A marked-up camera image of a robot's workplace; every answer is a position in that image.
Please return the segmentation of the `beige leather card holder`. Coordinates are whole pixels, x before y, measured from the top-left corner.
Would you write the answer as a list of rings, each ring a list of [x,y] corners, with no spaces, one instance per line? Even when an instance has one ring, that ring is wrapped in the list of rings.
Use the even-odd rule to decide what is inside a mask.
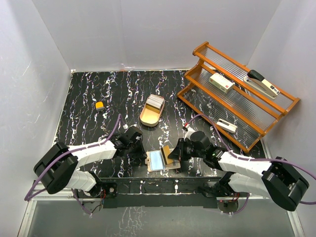
[[[173,160],[170,164],[164,164],[161,151],[146,152],[147,158],[145,164],[147,165],[148,172],[172,170],[181,168],[181,164],[178,160]]]

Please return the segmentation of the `orange card magnetic stripe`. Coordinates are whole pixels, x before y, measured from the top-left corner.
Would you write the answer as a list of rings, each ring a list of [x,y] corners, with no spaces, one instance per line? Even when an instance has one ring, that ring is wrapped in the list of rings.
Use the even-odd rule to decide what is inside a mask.
[[[170,155],[171,151],[168,145],[161,147],[160,149],[161,154],[162,154],[162,159],[165,165],[169,165],[173,163],[173,159],[168,158]]]

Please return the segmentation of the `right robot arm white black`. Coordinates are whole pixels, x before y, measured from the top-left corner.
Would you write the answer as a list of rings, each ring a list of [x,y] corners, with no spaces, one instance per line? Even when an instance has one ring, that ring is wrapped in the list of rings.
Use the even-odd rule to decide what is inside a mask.
[[[255,194],[270,198],[287,211],[296,210],[310,186],[286,160],[238,156],[214,146],[202,131],[188,132],[184,138],[180,138],[168,158],[179,161],[201,158],[210,168],[225,173],[216,184],[204,188],[204,192],[216,196]]]

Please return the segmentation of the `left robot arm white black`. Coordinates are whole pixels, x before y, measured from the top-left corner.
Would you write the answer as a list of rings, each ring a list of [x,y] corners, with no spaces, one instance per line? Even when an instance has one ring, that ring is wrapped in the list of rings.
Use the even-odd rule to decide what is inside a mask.
[[[117,157],[146,158],[142,139],[143,132],[136,126],[130,126],[124,133],[82,146],[66,146],[63,142],[57,142],[37,162],[33,171],[51,195],[68,188],[97,197],[103,189],[102,181],[95,173],[81,171],[80,168]]]

